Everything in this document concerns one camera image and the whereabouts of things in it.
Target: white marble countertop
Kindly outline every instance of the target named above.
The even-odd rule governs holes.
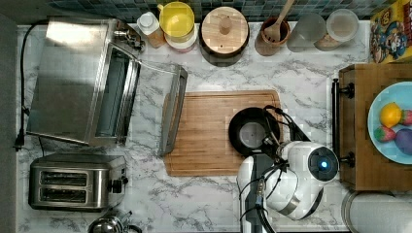
[[[282,108],[311,140],[330,147],[331,80],[337,78],[339,69],[367,60],[368,25],[362,21],[356,38],[334,51],[312,49],[294,53],[283,45],[275,55],[263,57],[254,49],[260,23],[250,23],[250,41],[242,58],[224,68],[210,65],[202,57],[198,45],[185,54],[173,51],[167,45],[157,50],[148,46],[140,58],[183,65],[189,73],[187,92],[274,89],[279,93]],[[18,32],[20,45],[26,29],[21,27]],[[26,48],[27,106],[36,82],[42,37],[44,28],[43,31],[35,29]],[[150,138],[154,131],[148,127],[139,138]],[[129,138],[125,147],[114,148],[86,148],[51,140],[44,140],[44,144],[46,154],[69,149],[124,155],[130,179],[119,208],[132,211],[132,222],[144,232],[240,231],[239,191],[234,176],[169,177],[162,159],[154,156],[155,143],[138,141],[136,137]],[[24,150],[17,154],[18,232],[86,232],[88,226],[103,214],[36,211],[27,204],[29,166],[40,156],[38,139],[27,136]],[[340,207],[347,191],[336,180],[326,186],[322,203],[311,216],[293,221],[270,211],[271,221],[279,232],[345,231]]]

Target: wooden lid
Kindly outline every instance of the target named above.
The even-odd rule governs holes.
[[[220,7],[205,17],[201,33],[210,50],[229,54],[245,46],[249,36],[249,25],[236,9]]]

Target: cereal box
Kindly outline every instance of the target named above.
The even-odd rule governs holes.
[[[370,58],[375,63],[412,62],[412,0],[397,0],[373,16]]]

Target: toaster oven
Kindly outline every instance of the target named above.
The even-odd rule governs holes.
[[[117,19],[53,18],[26,133],[86,146],[122,145],[135,99],[146,91],[140,89],[159,77],[147,95],[167,105],[160,153],[172,150],[188,73],[174,64],[147,65],[138,59],[142,45],[136,31]]]
[[[127,183],[123,156],[55,153],[30,165],[28,203],[35,210],[101,212]]]

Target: yellow lemon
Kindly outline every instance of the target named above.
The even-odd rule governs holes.
[[[397,125],[402,117],[402,110],[395,103],[385,105],[381,110],[381,123],[388,128]]]

